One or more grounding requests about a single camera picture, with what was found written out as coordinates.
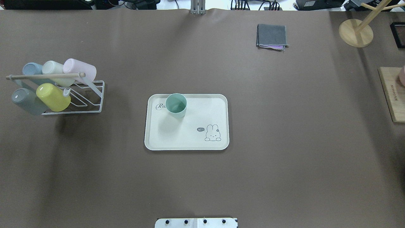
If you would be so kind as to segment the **cream rabbit tray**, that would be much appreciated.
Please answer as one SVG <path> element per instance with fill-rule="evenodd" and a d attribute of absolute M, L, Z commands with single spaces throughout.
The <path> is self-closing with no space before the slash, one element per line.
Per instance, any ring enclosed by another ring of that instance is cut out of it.
<path fill-rule="evenodd" d="M 148 99 L 144 144 L 158 150 L 224 150 L 228 147 L 228 101 L 221 94 L 185 94 L 185 116 L 170 115 L 168 94 Z"/>

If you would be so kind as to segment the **green cup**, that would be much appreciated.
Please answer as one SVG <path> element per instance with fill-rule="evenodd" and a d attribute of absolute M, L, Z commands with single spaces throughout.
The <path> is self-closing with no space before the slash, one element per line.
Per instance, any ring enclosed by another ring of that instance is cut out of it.
<path fill-rule="evenodd" d="M 168 96 L 165 105 L 172 117 L 183 118 L 185 116 L 188 103 L 184 95 L 174 93 Z"/>

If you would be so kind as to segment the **pink cup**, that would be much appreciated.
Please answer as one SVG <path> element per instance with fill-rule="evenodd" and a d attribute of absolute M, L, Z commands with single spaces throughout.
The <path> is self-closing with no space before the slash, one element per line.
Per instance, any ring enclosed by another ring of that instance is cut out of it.
<path fill-rule="evenodd" d="M 94 65 L 85 63 L 74 58 L 69 58 L 63 64 L 64 73 L 85 73 L 86 77 L 93 82 L 97 76 L 97 69 Z"/>

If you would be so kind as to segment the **yellow cup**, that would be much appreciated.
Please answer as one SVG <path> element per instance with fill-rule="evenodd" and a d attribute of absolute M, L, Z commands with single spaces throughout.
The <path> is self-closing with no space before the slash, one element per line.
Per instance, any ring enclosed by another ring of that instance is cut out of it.
<path fill-rule="evenodd" d="M 50 83 L 39 85 L 36 95 L 53 112 L 65 110 L 71 103 L 71 97 L 63 95 L 63 90 Z"/>

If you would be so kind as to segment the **cream white cup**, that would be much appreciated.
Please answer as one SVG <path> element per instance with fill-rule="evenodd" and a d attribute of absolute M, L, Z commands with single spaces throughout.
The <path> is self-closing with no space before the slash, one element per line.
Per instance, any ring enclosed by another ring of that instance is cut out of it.
<path fill-rule="evenodd" d="M 63 65 L 49 60 L 45 62 L 42 66 L 42 73 L 43 74 L 63 74 Z M 74 78 L 52 78 L 52 81 L 60 85 L 61 87 L 69 87 L 71 86 L 74 82 Z"/>

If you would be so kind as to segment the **light blue cup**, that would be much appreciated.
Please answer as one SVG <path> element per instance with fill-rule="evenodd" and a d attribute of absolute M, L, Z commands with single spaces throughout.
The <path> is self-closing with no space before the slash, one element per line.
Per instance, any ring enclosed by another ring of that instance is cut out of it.
<path fill-rule="evenodd" d="M 27 63 L 22 68 L 23 75 L 40 75 L 42 74 L 42 65 L 34 62 Z M 54 84 L 54 81 L 50 79 L 30 79 L 31 82 L 40 86 L 44 83 Z"/>

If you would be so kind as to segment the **grey cup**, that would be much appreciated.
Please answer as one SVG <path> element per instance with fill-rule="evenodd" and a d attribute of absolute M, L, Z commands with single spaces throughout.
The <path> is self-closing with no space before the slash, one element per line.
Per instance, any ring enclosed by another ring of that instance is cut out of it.
<path fill-rule="evenodd" d="M 42 115 L 48 109 L 35 92 L 26 88 L 19 88 L 14 91 L 11 99 L 14 104 L 31 115 Z"/>

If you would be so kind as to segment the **dark square tray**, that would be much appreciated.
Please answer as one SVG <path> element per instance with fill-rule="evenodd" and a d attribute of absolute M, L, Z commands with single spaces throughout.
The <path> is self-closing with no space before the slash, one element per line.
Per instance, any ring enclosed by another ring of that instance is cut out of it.
<path fill-rule="evenodd" d="M 405 48 L 405 22 L 393 22 L 390 24 L 396 46 Z"/>

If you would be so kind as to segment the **grey folded cloth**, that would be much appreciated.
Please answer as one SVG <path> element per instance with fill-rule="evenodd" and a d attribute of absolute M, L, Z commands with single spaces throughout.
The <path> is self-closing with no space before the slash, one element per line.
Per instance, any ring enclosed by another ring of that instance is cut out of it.
<path fill-rule="evenodd" d="M 257 26 L 256 46 L 260 48 L 283 51 L 289 46 L 285 25 L 260 23 Z"/>

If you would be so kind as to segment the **wooden mug tree stand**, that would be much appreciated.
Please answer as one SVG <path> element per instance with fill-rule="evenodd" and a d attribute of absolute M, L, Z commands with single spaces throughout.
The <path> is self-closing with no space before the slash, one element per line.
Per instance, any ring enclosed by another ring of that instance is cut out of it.
<path fill-rule="evenodd" d="M 369 23 L 383 10 L 389 10 L 404 6 L 405 4 L 395 4 L 387 6 L 391 1 L 382 0 L 376 7 L 369 6 L 365 3 L 361 3 L 361 6 L 370 9 L 371 12 L 366 16 L 364 20 L 359 19 L 347 19 L 339 26 L 340 37 L 350 46 L 356 48 L 364 48 L 373 40 L 373 31 L 369 26 Z"/>

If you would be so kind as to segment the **wooden cutting board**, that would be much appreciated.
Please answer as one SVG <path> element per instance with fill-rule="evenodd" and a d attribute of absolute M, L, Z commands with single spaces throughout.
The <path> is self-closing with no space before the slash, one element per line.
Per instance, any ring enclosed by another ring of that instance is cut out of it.
<path fill-rule="evenodd" d="M 405 87 L 399 81 L 399 67 L 379 67 L 378 73 L 393 122 L 405 122 Z"/>

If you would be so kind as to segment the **pink bowl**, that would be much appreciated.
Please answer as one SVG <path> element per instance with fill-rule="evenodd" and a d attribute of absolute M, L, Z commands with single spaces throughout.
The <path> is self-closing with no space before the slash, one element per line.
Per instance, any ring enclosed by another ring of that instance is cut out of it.
<path fill-rule="evenodd" d="M 400 83 L 405 86 L 405 66 L 400 69 L 399 72 L 399 81 Z"/>

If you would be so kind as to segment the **aluminium frame post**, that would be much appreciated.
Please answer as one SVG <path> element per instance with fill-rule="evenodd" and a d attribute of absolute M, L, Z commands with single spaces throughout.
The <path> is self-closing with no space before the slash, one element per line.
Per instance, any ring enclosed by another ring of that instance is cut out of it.
<path fill-rule="evenodd" d="M 190 14 L 191 15 L 204 15 L 206 13 L 205 4 L 206 0 L 191 0 Z"/>

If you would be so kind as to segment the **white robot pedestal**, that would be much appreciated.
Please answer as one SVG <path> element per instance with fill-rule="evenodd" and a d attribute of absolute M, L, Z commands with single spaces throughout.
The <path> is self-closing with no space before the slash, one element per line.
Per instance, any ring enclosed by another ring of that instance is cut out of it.
<path fill-rule="evenodd" d="M 238 228 L 237 218 L 161 218 L 155 228 Z"/>

